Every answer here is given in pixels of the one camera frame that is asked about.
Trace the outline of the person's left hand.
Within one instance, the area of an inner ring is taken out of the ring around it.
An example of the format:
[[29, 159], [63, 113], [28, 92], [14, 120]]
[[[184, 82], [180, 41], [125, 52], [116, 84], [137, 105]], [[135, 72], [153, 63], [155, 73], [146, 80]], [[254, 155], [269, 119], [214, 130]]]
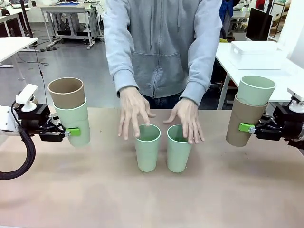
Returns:
[[182, 98], [172, 109], [169, 119], [165, 124], [170, 124], [178, 117], [182, 125], [183, 137], [188, 139], [190, 144], [198, 144], [204, 141], [204, 135], [199, 123], [198, 106], [190, 99]]

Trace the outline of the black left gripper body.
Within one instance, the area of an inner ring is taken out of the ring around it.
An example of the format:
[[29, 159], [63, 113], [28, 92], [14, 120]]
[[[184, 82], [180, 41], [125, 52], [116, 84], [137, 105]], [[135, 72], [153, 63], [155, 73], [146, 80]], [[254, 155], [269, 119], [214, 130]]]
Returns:
[[51, 135], [47, 121], [50, 118], [50, 109], [47, 104], [36, 104], [33, 111], [24, 112], [18, 108], [19, 132], [25, 131], [29, 135]]

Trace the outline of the person's right hand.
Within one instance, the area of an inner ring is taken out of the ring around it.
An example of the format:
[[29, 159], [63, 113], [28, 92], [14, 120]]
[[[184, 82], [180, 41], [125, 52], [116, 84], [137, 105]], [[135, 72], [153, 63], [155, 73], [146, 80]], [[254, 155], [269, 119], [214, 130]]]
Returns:
[[154, 118], [156, 115], [151, 112], [149, 102], [139, 93], [136, 87], [122, 88], [119, 95], [121, 113], [118, 136], [127, 140], [129, 138], [129, 127], [132, 124], [134, 136], [139, 137], [138, 115], [143, 118], [146, 126], [150, 125], [150, 118]]

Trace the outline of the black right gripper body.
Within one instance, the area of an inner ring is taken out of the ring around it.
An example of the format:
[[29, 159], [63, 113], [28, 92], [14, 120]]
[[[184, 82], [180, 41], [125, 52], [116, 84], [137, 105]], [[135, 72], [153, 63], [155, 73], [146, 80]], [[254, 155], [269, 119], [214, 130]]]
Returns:
[[293, 112], [288, 106], [278, 105], [273, 117], [281, 127], [284, 138], [302, 140], [304, 137], [304, 114]]

